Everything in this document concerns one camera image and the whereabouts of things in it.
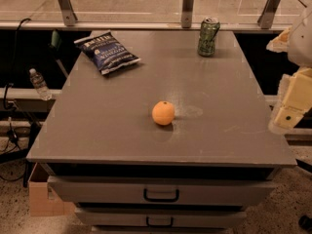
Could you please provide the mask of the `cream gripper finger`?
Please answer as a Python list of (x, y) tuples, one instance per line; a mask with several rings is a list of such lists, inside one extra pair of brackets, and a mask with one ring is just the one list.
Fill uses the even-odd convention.
[(290, 29), (287, 28), (282, 31), (277, 37), (273, 40), (270, 40), (266, 46), (266, 49), (275, 53), (287, 52), (289, 48), (289, 35)]
[(312, 69), (300, 67), (293, 75), (282, 76), (268, 129), (277, 135), (287, 134), (311, 108)]

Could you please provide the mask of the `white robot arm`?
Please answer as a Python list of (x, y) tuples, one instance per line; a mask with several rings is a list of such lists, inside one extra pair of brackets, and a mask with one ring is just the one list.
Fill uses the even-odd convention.
[(282, 76), (268, 124), (272, 133), (285, 135), (312, 108), (312, 5), (303, 10), (291, 27), (271, 40), (266, 49), (285, 52), (288, 60), (298, 66), (293, 75)]

